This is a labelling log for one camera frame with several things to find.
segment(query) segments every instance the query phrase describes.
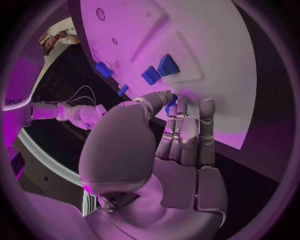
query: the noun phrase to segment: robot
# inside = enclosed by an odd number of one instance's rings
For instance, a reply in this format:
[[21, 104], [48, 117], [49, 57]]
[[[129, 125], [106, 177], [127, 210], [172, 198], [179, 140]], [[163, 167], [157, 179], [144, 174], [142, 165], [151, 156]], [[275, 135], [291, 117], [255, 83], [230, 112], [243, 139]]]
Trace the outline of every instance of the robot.
[[80, 221], [98, 238], [212, 239], [226, 219], [228, 204], [215, 167], [215, 102], [201, 101], [197, 119], [187, 115], [187, 100], [179, 98], [169, 109], [156, 149], [148, 121], [172, 101], [170, 91], [161, 91], [109, 111], [102, 105], [65, 103], [29, 103], [14, 111], [23, 111], [26, 124], [56, 118], [91, 129], [79, 176], [100, 207]]

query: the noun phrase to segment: blue cube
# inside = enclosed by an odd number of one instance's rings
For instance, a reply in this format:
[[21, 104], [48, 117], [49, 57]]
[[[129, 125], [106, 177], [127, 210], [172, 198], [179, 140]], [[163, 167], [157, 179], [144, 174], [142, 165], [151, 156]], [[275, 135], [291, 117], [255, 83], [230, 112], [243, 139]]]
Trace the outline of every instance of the blue cube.
[[154, 85], [159, 79], [161, 79], [161, 76], [153, 66], [150, 66], [141, 76], [149, 85]]
[[171, 74], [177, 74], [180, 72], [179, 67], [173, 60], [173, 58], [167, 54], [162, 57], [160, 60], [159, 66], [157, 71], [162, 77], [171, 75]]
[[100, 61], [96, 64], [95, 69], [105, 78], [108, 79], [114, 71], [110, 70], [104, 62]]
[[129, 89], [129, 86], [124, 85], [118, 92], [117, 94], [122, 97], [124, 95], [124, 93]]

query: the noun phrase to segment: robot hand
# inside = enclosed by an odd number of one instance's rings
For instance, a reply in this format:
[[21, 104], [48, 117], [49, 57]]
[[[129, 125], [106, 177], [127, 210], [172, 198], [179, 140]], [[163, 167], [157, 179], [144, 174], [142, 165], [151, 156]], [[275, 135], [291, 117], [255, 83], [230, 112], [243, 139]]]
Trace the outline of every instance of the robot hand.
[[59, 103], [57, 105], [58, 121], [70, 121], [74, 126], [88, 130], [93, 129], [95, 124], [106, 113], [106, 109], [103, 105], [88, 106], [78, 105], [70, 106], [65, 103]]
[[200, 119], [188, 116], [187, 110], [187, 101], [184, 98], [170, 106], [156, 157], [161, 160], [174, 160], [184, 166], [213, 166], [215, 102], [206, 99], [199, 103]]

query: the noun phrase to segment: person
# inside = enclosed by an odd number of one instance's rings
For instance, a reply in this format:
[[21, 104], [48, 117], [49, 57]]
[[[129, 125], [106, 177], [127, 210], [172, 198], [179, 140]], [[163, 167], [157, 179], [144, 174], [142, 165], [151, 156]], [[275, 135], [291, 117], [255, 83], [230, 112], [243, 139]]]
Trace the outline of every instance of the person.
[[55, 36], [48, 35], [42, 42], [44, 55], [48, 56], [58, 43], [76, 45], [79, 44], [80, 41], [77, 35], [67, 34], [66, 31], [59, 31]]

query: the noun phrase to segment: circular hole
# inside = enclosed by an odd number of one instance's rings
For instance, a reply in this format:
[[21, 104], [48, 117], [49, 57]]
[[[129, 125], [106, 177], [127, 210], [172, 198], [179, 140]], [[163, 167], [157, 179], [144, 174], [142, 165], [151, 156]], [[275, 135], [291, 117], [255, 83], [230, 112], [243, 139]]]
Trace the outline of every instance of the circular hole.
[[101, 21], [104, 21], [104, 19], [105, 19], [105, 14], [104, 14], [104, 11], [103, 11], [101, 8], [97, 8], [97, 10], [96, 10], [96, 15], [97, 15], [97, 17], [98, 17]]
[[112, 38], [111, 41], [112, 41], [112, 43], [113, 43], [114, 45], [117, 45], [117, 44], [118, 44], [118, 41], [117, 41], [115, 38]]

